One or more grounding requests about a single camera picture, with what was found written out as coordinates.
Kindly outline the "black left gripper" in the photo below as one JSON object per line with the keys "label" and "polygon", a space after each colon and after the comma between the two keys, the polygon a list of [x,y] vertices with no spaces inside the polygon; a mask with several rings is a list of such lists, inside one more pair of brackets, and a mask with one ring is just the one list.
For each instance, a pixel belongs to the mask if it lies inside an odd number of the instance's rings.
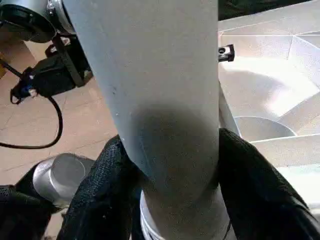
{"label": "black left gripper", "polygon": [[233,44],[228,44],[218,48],[219,62],[233,62],[235,59],[235,48]]}

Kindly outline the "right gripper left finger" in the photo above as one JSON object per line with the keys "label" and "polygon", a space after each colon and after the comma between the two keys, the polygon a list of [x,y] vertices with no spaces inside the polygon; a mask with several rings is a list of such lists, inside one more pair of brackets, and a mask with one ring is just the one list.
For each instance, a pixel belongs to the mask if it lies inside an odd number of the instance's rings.
{"label": "right gripper left finger", "polygon": [[118,135],[111,138],[80,183],[59,240],[141,240],[139,168]]}

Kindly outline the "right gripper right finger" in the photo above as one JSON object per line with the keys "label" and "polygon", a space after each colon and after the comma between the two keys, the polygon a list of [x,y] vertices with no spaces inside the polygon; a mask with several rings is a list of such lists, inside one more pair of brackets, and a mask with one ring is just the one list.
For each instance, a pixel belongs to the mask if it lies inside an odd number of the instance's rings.
{"label": "right gripper right finger", "polygon": [[318,240],[320,223],[283,175],[249,142],[219,130],[218,181],[239,240]]}

